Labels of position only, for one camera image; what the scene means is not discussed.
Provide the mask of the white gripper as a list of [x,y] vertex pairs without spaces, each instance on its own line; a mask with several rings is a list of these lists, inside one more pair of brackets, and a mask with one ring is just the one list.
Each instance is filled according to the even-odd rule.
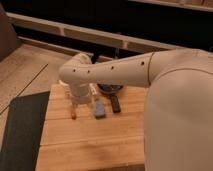
[[71,101],[75,104],[86,104],[91,102],[91,91],[88,84],[70,84]]

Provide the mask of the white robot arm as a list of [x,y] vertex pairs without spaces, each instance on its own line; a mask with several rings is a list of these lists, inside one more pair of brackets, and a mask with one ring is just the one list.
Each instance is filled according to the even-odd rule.
[[60,79],[73,99],[90,83],[146,87],[146,171],[213,171],[213,53],[176,49],[92,64],[80,53]]

